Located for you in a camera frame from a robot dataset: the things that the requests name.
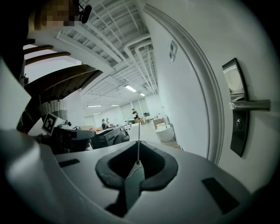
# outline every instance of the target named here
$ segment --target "ceiling light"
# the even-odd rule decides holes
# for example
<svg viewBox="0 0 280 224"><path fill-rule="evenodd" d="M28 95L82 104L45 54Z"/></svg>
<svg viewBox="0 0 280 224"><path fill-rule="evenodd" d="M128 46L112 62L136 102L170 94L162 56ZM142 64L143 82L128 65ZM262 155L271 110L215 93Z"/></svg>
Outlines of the ceiling light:
<svg viewBox="0 0 280 224"><path fill-rule="evenodd" d="M87 107L101 107L102 105L89 105Z"/></svg>
<svg viewBox="0 0 280 224"><path fill-rule="evenodd" d="M129 86L129 85L125 86L125 88L129 89L129 90L132 91L132 92L136 92L136 90L133 89L133 88L132 88L131 86Z"/></svg>

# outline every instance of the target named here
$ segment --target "headphones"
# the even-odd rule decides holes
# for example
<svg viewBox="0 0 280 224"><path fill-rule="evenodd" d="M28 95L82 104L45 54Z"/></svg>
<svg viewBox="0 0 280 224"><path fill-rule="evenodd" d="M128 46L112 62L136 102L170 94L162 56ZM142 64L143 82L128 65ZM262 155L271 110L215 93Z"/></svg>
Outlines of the headphones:
<svg viewBox="0 0 280 224"><path fill-rule="evenodd" d="M78 21L81 21L83 24L87 23L89 15L92 10L91 5L87 5L85 8L83 8L79 3L79 0L73 0L73 3L78 8L78 13L79 13Z"/></svg>

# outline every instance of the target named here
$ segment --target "ceiling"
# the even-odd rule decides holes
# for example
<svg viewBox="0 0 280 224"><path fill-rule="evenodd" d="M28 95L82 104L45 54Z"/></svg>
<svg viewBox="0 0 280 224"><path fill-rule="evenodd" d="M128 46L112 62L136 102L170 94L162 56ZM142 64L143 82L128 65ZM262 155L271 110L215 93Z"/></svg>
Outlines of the ceiling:
<svg viewBox="0 0 280 224"><path fill-rule="evenodd" d="M50 44L54 46L55 51L67 51L71 53L71 57L103 71L102 75L81 91L84 115L106 111L111 108L111 104L123 105L139 99L142 97L140 93L153 94L147 82L156 93L152 45L139 49L146 68L141 66L133 50L140 42L129 47L139 66L133 63L123 49L129 41L148 33L135 5L137 1L80 0L79 2L83 7L88 4L92 6L86 24L77 22L73 27L58 28L52 33L34 33L29 35L29 38L34 38L36 43ZM132 86L137 92L125 89L126 85ZM95 104L103 106L87 107Z"/></svg>

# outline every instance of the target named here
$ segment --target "wicker basket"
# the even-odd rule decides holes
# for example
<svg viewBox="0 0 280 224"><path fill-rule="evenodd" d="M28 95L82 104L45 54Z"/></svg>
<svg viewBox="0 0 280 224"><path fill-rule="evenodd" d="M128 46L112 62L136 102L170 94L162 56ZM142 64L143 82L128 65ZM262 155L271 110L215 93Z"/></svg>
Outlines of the wicker basket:
<svg viewBox="0 0 280 224"><path fill-rule="evenodd" d="M40 114L43 121L46 118L48 112L58 116L63 120L67 120L67 101L66 100L52 100L43 103L39 106Z"/></svg>

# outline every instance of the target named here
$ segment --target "floor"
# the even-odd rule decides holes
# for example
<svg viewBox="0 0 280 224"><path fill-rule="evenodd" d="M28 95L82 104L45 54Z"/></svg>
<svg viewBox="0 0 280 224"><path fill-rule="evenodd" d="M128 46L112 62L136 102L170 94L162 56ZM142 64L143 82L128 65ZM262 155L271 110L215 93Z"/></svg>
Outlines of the floor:
<svg viewBox="0 0 280 224"><path fill-rule="evenodd" d="M134 130L129 131L130 140L137 141L138 140L138 129L137 127ZM181 150L181 147L178 145L176 141L172 142L161 142L155 132L153 121L149 124L144 124L140 126L140 140L155 142L159 144L164 144L170 146L175 149Z"/></svg>

